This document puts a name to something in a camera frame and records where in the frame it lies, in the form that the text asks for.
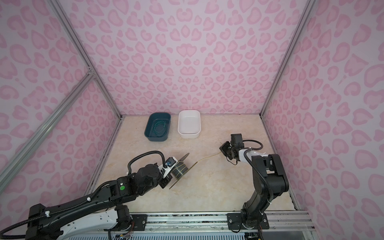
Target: green wire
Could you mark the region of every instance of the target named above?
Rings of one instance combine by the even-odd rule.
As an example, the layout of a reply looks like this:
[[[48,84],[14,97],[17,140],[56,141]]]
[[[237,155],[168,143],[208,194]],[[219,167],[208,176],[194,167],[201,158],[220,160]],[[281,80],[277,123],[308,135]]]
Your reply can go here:
[[[162,128],[160,131],[157,131],[156,128],[157,128],[158,126],[160,126],[160,125],[163,125],[163,128]],[[157,121],[157,122],[155,123],[155,125],[154,125],[153,128],[152,128],[152,132],[153,132],[157,137],[162,137],[162,136],[165,134],[166,129],[167,129],[167,125],[166,125],[165,121],[160,120],[160,121]]]

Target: pink wall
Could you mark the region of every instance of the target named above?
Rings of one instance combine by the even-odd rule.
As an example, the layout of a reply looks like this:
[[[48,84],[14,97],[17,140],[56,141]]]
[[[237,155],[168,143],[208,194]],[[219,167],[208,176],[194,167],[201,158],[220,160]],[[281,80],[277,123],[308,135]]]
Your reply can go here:
[[[384,238],[384,1],[322,0],[266,124],[322,239]]]
[[[259,113],[305,3],[61,1],[123,114]]]
[[[43,0],[0,3],[0,172],[85,75]]]
[[[116,121],[91,82],[0,196],[0,229],[27,219],[37,203],[53,206],[83,196]]]

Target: metal bracket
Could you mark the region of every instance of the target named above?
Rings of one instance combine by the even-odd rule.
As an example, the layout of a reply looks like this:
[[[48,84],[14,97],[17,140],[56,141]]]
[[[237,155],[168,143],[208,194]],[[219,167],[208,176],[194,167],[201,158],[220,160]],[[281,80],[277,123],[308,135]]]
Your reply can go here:
[[[145,226],[147,225],[147,214],[134,214],[132,216],[132,221],[134,222],[134,231],[144,231]]]
[[[257,229],[256,226],[253,228],[246,228],[242,223],[240,213],[227,214],[227,224],[228,224],[228,229],[233,231],[238,231],[239,229],[241,230]],[[262,227],[262,229],[269,229],[269,223],[268,223],[266,214],[263,214],[263,217],[260,221],[260,226]]]

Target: marble surface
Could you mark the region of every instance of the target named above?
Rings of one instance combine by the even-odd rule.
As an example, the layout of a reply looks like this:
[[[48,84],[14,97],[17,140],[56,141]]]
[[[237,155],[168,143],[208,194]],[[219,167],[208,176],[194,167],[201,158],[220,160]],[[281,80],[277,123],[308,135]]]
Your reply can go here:
[[[273,153],[259,115],[202,115],[201,133],[196,139],[183,139],[177,132],[178,115],[172,115],[168,139],[150,142],[144,136],[148,116],[125,117],[118,137],[105,164],[98,184],[126,175],[128,162],[137,155],[151,150],[161,151],[165,158],[177,159],[190,153],[184,160],[191,167],[198,160],[220,152],[219,147],[230,141],[230,135],[241,133],[243,139],[262,142],[260,152]],[[257,147],[246,142],[246,147]],[[145,156],[132,164],[132,172],[149,163],[161,165],[158,154]],[[169,189],[160,186],[126,205],[130,212],[192,212],[239,211],[254,192],[252,168],[243,162],[236,166],[227,162],[222,154],[196,164],[179,182]],[[289,193],[273,200],[267,210],[294,210]]]

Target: plastic container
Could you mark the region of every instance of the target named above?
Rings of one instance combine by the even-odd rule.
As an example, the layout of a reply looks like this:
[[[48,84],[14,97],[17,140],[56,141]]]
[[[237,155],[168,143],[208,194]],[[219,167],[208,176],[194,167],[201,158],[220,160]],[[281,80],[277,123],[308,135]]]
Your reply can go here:
[[[167,140],[170,125],[169,113],[152,113],[149,116],[144,135],[152,142]]]
[[[197,138],[201,131],[200,113],[197,110],[183,110],[179,113],[177,127],[182,138]]]

